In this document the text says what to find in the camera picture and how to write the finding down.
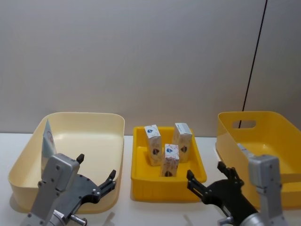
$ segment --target cream plastic bin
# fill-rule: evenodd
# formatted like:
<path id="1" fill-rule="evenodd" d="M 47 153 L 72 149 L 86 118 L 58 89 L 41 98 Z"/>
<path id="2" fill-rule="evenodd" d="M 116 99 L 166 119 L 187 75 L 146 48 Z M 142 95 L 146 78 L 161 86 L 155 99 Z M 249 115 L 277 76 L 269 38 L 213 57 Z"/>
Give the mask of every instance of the cream plastic bin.
<path id="1" fill-rule="evenodd" d="M 121 116 L 109 113 L 54 113 L 40 122 L 8 176 L 18 205 L 29 211 L 37 195 L 41 180 L 42 134 L 47 119 L 58 153 L 73 159 L 85 154 L 79 174 L 100 185 L 112 170 L 116 170 L 115 190 L 98 204 L 83 205 L 79 213 L 99 213 L 111 208 L 120 189 L 125 123 Z"/>

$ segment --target bin handle hole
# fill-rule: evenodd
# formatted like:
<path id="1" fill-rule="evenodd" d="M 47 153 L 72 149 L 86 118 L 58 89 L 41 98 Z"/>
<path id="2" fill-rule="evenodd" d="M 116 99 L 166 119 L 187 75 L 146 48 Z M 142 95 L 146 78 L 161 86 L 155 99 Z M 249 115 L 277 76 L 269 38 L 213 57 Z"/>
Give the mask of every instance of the bin handle hole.
<path id="1" fill-rule="evenodd" d="M 256 121 L 255 120 L 240 120 L 240 121 L 235 121 L 232 124 L 232 127 L 234 129 L 251 129 L 256 126 Z"/>

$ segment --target silver metal arm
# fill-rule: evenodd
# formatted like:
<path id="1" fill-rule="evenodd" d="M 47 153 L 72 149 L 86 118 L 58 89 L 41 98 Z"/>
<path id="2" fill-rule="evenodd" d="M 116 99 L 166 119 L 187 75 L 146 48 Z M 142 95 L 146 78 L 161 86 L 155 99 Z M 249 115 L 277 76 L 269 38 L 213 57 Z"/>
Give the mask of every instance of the silver metal arm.
<path id="1" fill-rule="evenodd" d="M 32 209 L 21 226 L 54 225 L 49 221 L 56 221 L 54 210 L 58 197 L 70 188 L 78 171 L 79 163 L 76 160 L 61 153 L 51 156 L 38 183 L 39 191 Z"/>
<path id="2" fill-rule="evenodd" d="M 279 159 L 271 155 L 249 157 L 249 177 L 260 196 L 264 225 L 287 226 L 281 205 Z"/>

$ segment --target black cable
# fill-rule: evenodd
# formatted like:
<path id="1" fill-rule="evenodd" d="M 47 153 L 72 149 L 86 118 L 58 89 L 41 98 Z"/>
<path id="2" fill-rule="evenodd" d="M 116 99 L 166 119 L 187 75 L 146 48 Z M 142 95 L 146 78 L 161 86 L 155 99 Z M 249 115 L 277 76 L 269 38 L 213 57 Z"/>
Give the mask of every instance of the black cable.
<path id="1" fill-rule="evenodd" d="M 254 57 L 253 57 L 252 67 L 251 67 L 251 71 L 250 71 L 248 86 L 246 87 L 246 95 L 245 95 L 245 100 L 244 100 L 244 105 L 243 105 L 242 111 L 245 110 L 246 97 L 248 96 L 248 91 L 249 91 L 249 87 L 250 87 L 251 76 L 252 76 L 252 73 L 253 73 L 254 63 L 255 63 L 255 59 L 256 59 L 256 54 L 257 54 L 259 39 L 260 39 L 260 35 L 261 35 L 262 24 L 263 24 L 263 20 L 264 20 L 264 16 L 265 16 L 265 11 L 267 9 L 267 4 L 268 4 L 268 0 L 265 1 L 265 5 L 264 5 L 264 10 L 263 10 L 263 14 L 262 14 L 262 19 L 261 19 L 260 29 L 259 29 L 259 33 L 258 33 L 258 38 L 257 38 L 257 43 L 256 43 L 256 48 L 255 48 L 255 53 L 254 53 Z"/>

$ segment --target yellow plastic tray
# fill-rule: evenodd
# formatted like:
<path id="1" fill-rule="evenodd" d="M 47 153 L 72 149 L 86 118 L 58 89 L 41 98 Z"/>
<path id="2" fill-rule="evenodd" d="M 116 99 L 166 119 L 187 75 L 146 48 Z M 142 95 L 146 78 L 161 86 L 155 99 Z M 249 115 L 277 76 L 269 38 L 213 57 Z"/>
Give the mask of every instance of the yellow plastic tray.
<path id="1" fill-rule="evenodd" d="M 42 134 L 47 119 L 58 153 L 73 159 L 80 153 L 85 154 L 79 174 L 100 185 L 112 170 L 116 170 L 116 189 L 98 204 L 83 205 L 79 213 L 98 213 L 112 207 L 120 187 L 124 119 L 108 113 L 54 113 L 41 121 L 8 176 L 18 205 L 29 211 L 37 195 L 41 180 Z"/>
<path id="2" fill-rule="evenodd" d="M 239 120 L 255 121 L 256 125 L 236 129 L 233 123 Z M 243 194 L 257 208 L 259 196 L 249 181 L 248 160 L 237 143 L 255 155 L 270 154 L 279 158 L 282 205 L 285 209 L 295 209 L 301 207 L 300 141 L 301 132 L 275 112 L 225 112 L 218 116 L 217 152 L 228 167 L 236 168 L 245 182 Z"/>
<path id="3" fill-rule="evenodd" d="M 162 137 L 162 146 L 170 144 L 174 128 L 158 127 L 158 129 Z M 192 170 L 200 182 L 207 180 L 194 134 L 192 134 L 189 161 L 187 163 L 179 163 L 176 177 L 167 178 L 160 176 L 160 166 L 150 165 L 144 127 L 134 128 L 131 178 L 132 194 L 135 200 L 148 202 L 199 202 L 199 198 L 187 189 L 187 170 Z"/>

